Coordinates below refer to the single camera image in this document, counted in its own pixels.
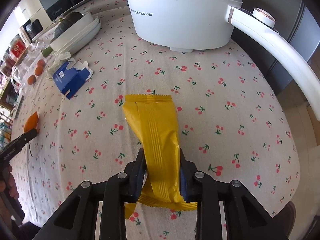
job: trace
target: tablecloth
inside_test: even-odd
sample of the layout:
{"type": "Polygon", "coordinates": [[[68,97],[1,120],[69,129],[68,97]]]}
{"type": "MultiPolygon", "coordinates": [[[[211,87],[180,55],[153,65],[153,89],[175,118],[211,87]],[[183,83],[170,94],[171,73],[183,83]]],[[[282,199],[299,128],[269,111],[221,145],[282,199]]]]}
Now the tablecloth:
{"type": "MultiPolygon", "coordinates": [[[[127,0],[92,0],[77,10],[102,21],[74,55],[89,63],[92,78],[68,100],[43,74],[23,88],[13,123],[15,138],[34,111],[40,116],[33,157],[25,147],[11,162],[26,220],[43,225],[82,181],[105,181],[135,160],[141,143],[121,108],[132,93],[172,96],[180,146],[199,170],[224,182],[240,180],[272,216],[286,205],[300,179],[290,127],[259,68],[235,42],[173,52],[135,33],[127,0]]],[[[126,221],[129,239],[194,239],[195,226],[196,211],[140,204],[126,221]]]]}

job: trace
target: silver rivet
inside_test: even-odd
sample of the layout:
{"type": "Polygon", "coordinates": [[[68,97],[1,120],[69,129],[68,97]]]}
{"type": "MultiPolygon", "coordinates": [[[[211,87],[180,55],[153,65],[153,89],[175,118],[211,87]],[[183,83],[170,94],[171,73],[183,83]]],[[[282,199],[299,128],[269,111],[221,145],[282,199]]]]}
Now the silver rivet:
{"type": "Polygon", "coordinates": [[[201,172],[201,171],[197,171],[197,172],[195,173],[195,176],[196,176],[196,178],[203,178],[203,177],[204,177],[204,173],[201,172]]]}
{"type": "Polygon", "coordinates": [[[127,177],[127,174],[125,173],[125,172],[120,172],[119,174],[118,174],[118,178],[119,179],[124,179],[124,178],[126,178],[127,177]]]}
{"type": "Polygon", "coordinates": [[[81,183],[81,187],[83,188],[87,188],[87,187],[90,187],[90,182],[89,181],[84,181],[81,183]]]}
{"type": "Polygon", "coordinates": [[[231,182],[231,184],[234,186],[234,187],[240,187],[241,186],[241,182],[239,180],[233,180],[231,182]]]}

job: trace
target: blue box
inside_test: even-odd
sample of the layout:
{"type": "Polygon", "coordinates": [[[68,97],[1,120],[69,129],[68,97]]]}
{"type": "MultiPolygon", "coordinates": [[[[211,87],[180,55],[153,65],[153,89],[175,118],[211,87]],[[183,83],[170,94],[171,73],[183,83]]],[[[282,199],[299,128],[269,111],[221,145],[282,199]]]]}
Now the blue box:
{"type": "Polygon", "coordinates": [[[53,80],[61,93],[71,99],[92,74],[93,70],[89,69],[86,61],[81,63],[72,58],[63,63],[53,74],[53,80]]]}

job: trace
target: yellow wrapper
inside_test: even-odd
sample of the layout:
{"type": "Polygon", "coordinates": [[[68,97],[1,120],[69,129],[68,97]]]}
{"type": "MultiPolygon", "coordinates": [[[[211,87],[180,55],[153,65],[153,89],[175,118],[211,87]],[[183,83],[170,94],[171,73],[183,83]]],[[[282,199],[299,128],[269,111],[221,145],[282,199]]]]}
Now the yellow wrapper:
{"type": "MultiPolygon", "coordinates": [[[[180,147],[177,112],[171,96],[126,95],[122,106],[131,129],[143,145],[148,177],[139,203],[175,210],[195,210],[179,191],[180,147]]],[[[135,205],[126,205],[129,218],[135,205]]]]}

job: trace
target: white bowl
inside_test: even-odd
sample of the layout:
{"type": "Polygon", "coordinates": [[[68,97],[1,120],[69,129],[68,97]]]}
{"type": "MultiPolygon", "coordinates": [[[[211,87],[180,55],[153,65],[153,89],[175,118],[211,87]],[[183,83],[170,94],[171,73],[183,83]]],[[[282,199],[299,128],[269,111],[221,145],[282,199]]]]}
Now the white bowl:
{"type": "Polygon", "coordinates": [[[85,35],[87,35],[90,31],[92,31],[98,24],[99,24],[99,17],[95,18],[89,25],[87,25],[82,31],[80,31],[77,35],[75,35],[70,41],[68,41],[66,44],[64,44],[62,47],[60,47],[58,50],[55,50],[58,52],[58,54],[65,50],[65,48],[70,47],[71,44],[73,44],[75,41],[79,41],[82,39],[85,35]]]}
{"type": "Polygon", "coordinates": [[[65,48],[64,50],[60,51],[59,53],[54,53],[54,56],[57,56],[58,54],[65,53],[67,51],[70,52],[71,55],[75,54],[79,50],[81,50],[86,44],[88,44],[95,35],[99,32],[101,27],[101,21],[96,25],[94,29],[89,31],[86,35],[84,35],[82,38],[80,38],[77,41],[74,41],[69,47],[65,48]]]}
{"type": "Polygon", "coordinates": [[[90,12],[86,12],[84,16],[75,22],[70,28],[66,29],[58,38],[50,43],[50,47],[57,51],[63,47],[68,41],[70,41],[74,36],[81,32],[85,27],[87,27],[93,21],[93,17],[90,12]]]}

